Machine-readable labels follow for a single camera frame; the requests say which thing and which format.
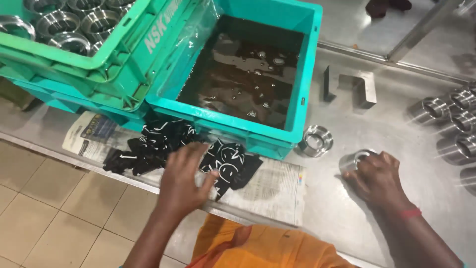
metal bracket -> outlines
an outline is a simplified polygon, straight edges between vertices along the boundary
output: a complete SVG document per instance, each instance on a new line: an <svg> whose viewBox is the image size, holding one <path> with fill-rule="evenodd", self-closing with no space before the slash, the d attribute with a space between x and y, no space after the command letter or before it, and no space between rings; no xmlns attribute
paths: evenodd
<svg viewBox="0 0 476 268"><path fill-rule="evenodd" d="M377 95L375 93L374 74L372 72L357 71L350 68L337 68L329 65L324 71L324 101L331 102L336 98L333 94L339 86L339 76L348 75L360 78L354 86L354 91L358 96L358 106L362 109L370 109L377 103Z"/></svg>

metal table surface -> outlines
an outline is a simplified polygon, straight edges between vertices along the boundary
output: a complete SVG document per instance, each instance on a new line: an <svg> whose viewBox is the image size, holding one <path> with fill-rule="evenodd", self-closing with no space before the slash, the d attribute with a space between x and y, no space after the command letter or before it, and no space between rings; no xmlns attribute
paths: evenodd
<svg viewBox="0 0 476 268"><path fill-rule="evenodd" d="M373 72L377 104L369 110L354 108L351 80L342 76L332 103L320 99L322 73L329 65ZM427 96L438 96L458 85L382 64L318 49L308 99L307 125L319 124L334 136L334 147L320 158L291 152L285 161L308 168L303 230L332 243L347 257L354 256L382 267L405 267L398 252L390 254L394 240L383 231L379 218L349 190L339 177L338 162L359 149L385 150L401 161L403 188L446 243L470 266L476 266L476 191L459 178L464 168L446 163L436 150L440 137L431 127L410 122L406 108ZM157 185L104 172L98 163L61 148L64 135L79 115L41 106L19 113L0 103L0 138L60 160L158 193ZM239 209L208 202L204 210L244 224L280 225ZM362 267L372 265L354 262Z"/></svg>

teal plastic crate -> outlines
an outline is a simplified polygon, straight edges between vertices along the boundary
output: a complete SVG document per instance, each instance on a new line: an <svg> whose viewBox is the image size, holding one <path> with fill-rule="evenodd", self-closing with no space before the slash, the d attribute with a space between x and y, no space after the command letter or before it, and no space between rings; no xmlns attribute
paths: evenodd
<svg viewBox="0 0 476 268"><path fill-rule="evenodd" d="M0 32L0 75L25 82L55 80L95 103L134 111L200 1L137 0L94 57ZM0 7L6 14L26 16L21 1Z"/></svg>
<svg viewBox="0 0 476 268"><path fill-rule="evenodd" d="M295 0L216 0L215 3L223 14L304 33L284 130L175 101L201 47L195 50L188 49L186 45L178 47L169 56L170 62L175 62L176 65L170 73L160 73L147 94L146 101L157 113L194 122L198 132L238 141L252 153L284 159L303 137L322 7ZM215 22L216 19L203 16L199 24L211 32L213 25L210 23ZM208 36L201 40L202 46L207 38ZM193 36L190 40L198 41Z"/></svg>
<svg viewBox="0 0 476 268"><path fill-rule="evenodd" d="M113 120L118 125L132 129L135 131L142 131L142 126L146 121L151 121L156 118L150 106L147 103L142 103L140 107L133 112L126 112L104 106L98 103L93 103L83 98L69 96L64 93L51 90L61 85L60 83L43 79L39 82L22 82L11 80L15 85L23 88L33 96L42 100L46 105L55 107L70 113L79 112L81 109L93 111L95 113L104 114Z"/></svg>

black cloth with white print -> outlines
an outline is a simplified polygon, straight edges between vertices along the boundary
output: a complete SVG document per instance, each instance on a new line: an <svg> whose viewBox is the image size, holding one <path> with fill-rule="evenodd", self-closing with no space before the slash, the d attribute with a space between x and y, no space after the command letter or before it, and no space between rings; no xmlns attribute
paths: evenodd
<svg viewBox="0 0 476 268"><path fill-rule="evenodd" d="M187 121L155 121L145 124L143 137L128 140L129 151L120 151L107 157L104 170L122 174L132 169L134 176L165 167L170 153L199 141L195 128Z"/></svg>
<svg viewBox="0 0 476 268"><path fill-rule="evenodd" d="M223 144L217 140L203 157L200 170L208 173L218 170L219 178L215 181L218 201L230 188L235 176L242 170L245 163L245 148L239 144Z"/></svg>

beige floor tile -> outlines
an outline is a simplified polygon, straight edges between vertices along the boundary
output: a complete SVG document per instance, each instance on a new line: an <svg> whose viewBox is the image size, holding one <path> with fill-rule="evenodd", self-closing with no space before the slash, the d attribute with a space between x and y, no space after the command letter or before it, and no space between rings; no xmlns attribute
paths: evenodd
<svg viewBox="0 0 476 268"><path fill-rule="evenodd" d="M23 263L57 211L18 194L0 216L0 255Z"/></svg>
<svg viewBox="0 0 476 268"><path fill-rule="evenodd" d="M121 181L90 172L83 176L61 210L103 227L126 187Z"/></svg>
<svg viewBox="0 0 476 268"><path fill-rule="evenodd" d="M103 229L81 268L118 268L133 246L134 242Z"/></svg>
<svg viewBox="0 0 476 268"><path fill-rule="evenodd" d="M41 155L0 142L0 184L20 191L44 160Z"/></svg>
<svg viewBox="0 0 476 268"><path fill-rule="evenodd" d="M104 228L136 241L155 207L157 197L154 193L129 185Z"/></svg>
<svg viewBox="0 0 476 268"><path fill-rule="evenodd" d="M59 211L25 262L26 268L79 268L101 228Z"/></svg>
<svg viewBox="0 0 476 268"><path fill-rule="evenodd" d="M46 159L21 193L55 208L61 208L84 172L72 166Z"/></svg>
<svg viewBox="0 0 476 268"><path fill-rule="evenodd" d="M207 212L199 209L185 217L170 237L164 254L183 263L190 263L198 231L206 217Z"/></svg>
<svg viewBox="0 0 476 268"><path fill-rule="evenodd" d="M1 268L20 268L19 264L14 263L11 260L0 257L0 267Z"/></svg>
<svg viewBox="0 0 476 268"><path fill-rule="evenodd" d="M160 260L160 268L184 268L185 266L187 265L165 255L163 255L162 260Z"/></svg>
<svg viewBox="0 0 476 268"><path fill-rule="evenodd" d="M0 186L0 215L16 195L17 192L13 191L12 189L5 186Z"/></svg>

